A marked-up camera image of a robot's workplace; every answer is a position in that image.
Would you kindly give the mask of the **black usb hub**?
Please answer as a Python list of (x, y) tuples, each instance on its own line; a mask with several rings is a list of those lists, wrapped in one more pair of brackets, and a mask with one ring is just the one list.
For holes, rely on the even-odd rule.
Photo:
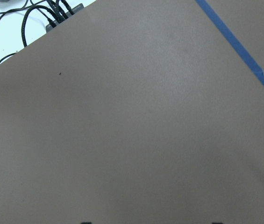
[(61, 0), (60, 2), (61, 3), (58, 5), (58, 9), (52, 9), (54, 13), (57, 12), (57, 19), (49, 20), (48, 25), (46, 25), (45, 27), (47, 33), (58, 26), (60, 23), (73, 16), (75, 13), (85, 8), (83, 3), (79, 3), (75, 7), (71, 7), (66, 0)]

